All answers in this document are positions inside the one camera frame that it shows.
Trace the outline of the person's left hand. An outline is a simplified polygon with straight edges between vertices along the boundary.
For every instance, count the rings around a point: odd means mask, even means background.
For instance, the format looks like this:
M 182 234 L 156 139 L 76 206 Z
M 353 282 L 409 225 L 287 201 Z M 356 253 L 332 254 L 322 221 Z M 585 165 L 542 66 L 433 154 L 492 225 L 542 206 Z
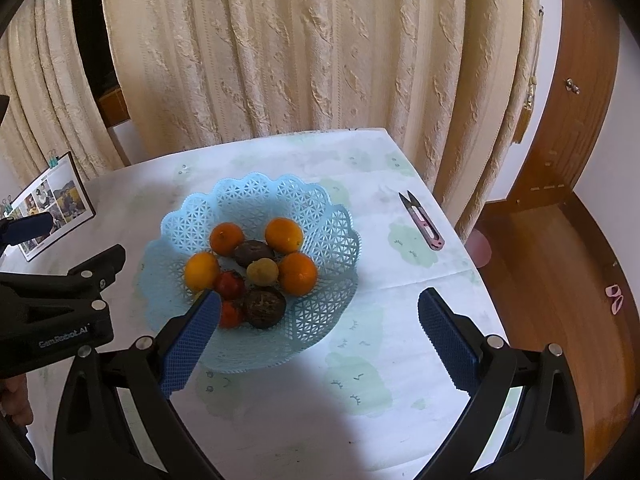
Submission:
M 26 427 L 34 421 L 34 413 L 28 398 L 25 374 L 1 381 L 1 406 L 17 426 Z

